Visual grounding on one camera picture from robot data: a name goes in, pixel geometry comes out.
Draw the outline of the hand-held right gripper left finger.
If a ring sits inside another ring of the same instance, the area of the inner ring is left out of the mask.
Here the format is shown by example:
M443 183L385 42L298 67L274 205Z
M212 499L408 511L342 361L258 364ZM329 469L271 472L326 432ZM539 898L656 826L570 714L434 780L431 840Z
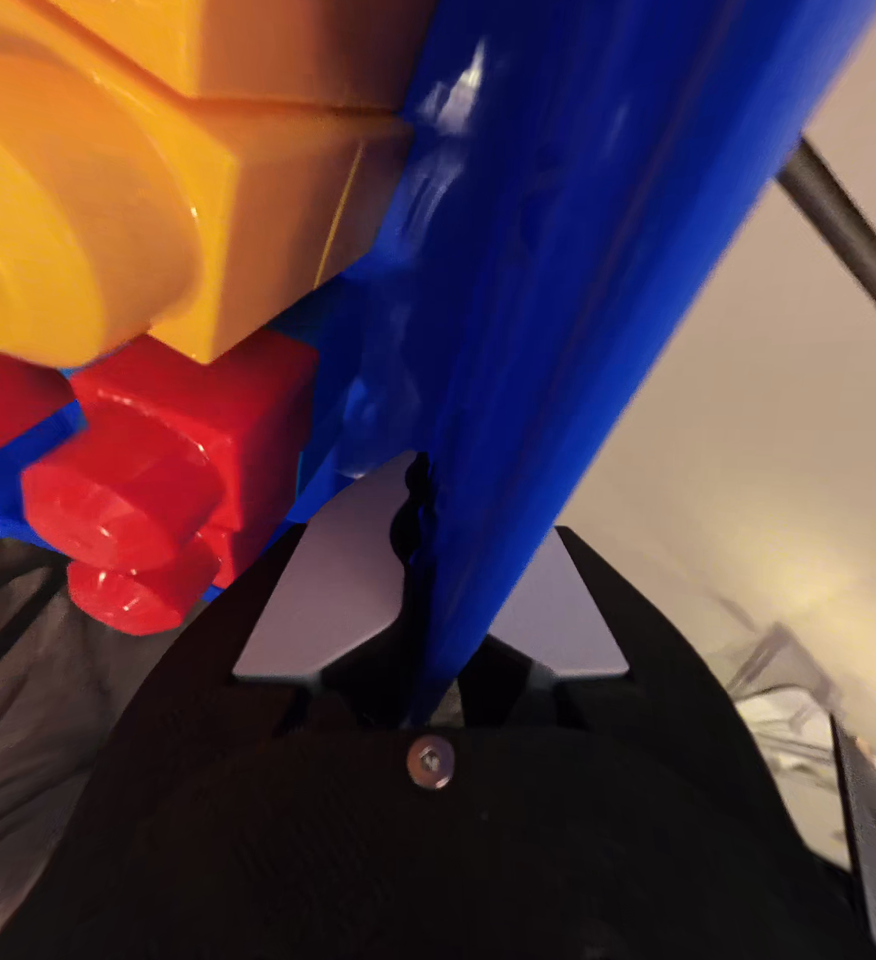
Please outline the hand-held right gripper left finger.
M353 480L306 523L232 668L239 682L346 691L402 613L406 560L394 527L428 456L407 450Z

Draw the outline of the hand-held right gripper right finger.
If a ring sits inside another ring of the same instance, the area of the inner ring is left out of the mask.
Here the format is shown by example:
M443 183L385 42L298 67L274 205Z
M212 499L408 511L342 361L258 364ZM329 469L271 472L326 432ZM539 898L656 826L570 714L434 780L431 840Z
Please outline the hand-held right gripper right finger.
M493 654L516 667L522 686L552 693L568 683L618 680L628 661L553 528L492 621Z

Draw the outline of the blue plastic bin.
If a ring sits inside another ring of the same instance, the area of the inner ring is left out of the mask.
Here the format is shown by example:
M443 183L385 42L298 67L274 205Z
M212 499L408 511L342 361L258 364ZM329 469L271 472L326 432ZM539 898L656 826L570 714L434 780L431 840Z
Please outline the blue plastic bin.
M252 333L320 359L272 537L399 453L429 459L405 576L421 627L360 663L366 713L423 716L477 650L875 19L876 2L437 2L371 250ZM83 428L74 396L0 448L0 538L66 569L21 474Z

